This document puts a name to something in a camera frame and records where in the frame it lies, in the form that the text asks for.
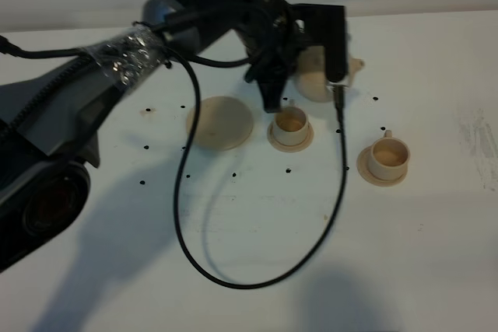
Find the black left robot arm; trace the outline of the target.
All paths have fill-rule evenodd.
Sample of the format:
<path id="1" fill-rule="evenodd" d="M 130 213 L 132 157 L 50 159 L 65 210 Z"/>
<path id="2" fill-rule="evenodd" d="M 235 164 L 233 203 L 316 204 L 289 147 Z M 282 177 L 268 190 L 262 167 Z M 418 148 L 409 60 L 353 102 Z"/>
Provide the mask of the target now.
<path id="1" fill-rule="evenodd" d="M 131 29 L 88 47 L 25 51 L 2 38 L 3 54 L 64 59 L 38 78 L 1 87 L 2 269 L 79 216 L 89 196 L 86 166 L 100 164 L 97 132 L 125 95 L 173 62 L 237 67 L 202 57 L 229 31 L 246 49 L 246 81 L 275 113 L 298 53 L 286 0 L 148 0 Z"/>

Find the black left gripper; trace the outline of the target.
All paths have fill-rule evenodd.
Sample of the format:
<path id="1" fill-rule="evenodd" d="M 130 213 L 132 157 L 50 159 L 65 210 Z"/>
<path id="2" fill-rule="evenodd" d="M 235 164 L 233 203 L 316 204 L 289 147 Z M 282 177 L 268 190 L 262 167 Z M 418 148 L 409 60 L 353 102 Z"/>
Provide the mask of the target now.
<path id="1" fill-rule="evenodd" d="M 261 8 L 265 10 L 264 14 L 248 13 L 235 31 L 250 59 L 244 80 L 257 82 L 264 111 L 274 114 L 281 111 L 288 75 L 295 72 L 307 37 L 288 2 L 278 1 L 261 5 Z"/>

